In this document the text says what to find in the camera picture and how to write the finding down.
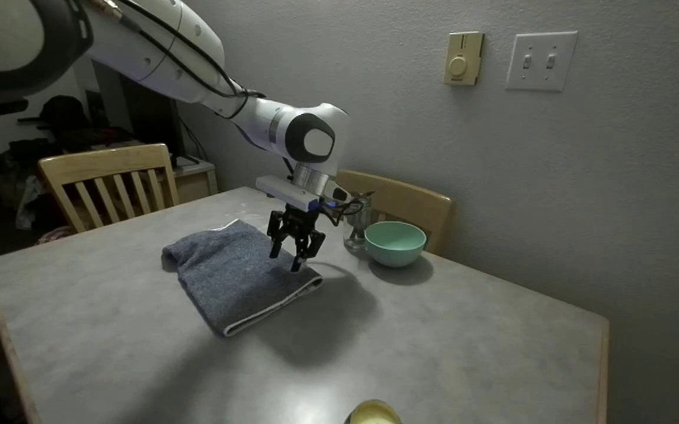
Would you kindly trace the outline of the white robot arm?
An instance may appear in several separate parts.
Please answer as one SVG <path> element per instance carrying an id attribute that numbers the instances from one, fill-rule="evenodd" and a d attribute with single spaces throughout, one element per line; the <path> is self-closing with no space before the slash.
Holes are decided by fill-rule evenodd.
<path id="1" fill-rule="evenodd" d="M 51 88 L 80 60 L 199 105 L 255 148 L 288 161 L 290 175 L 258 182 L 285 202 L 268 235 L 273 248 L 294 240 L 297 261 L 319 255 L 317 219 L 339 202 L 330 180 L 350 141 L 339 106 L 290 106 L 236 83 L 222 39 L 184 0 L 0 0 L 0 105 Z"/>

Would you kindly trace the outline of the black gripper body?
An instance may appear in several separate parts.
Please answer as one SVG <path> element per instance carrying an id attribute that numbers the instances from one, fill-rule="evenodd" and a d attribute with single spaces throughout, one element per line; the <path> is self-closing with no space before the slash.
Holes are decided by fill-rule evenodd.
<path id="1" fill-rule="evenodd" d="M 311 235 L 317 232 L 319 213 L 285 205 L 270 218 L 270 232 L 279 235 Z"/>

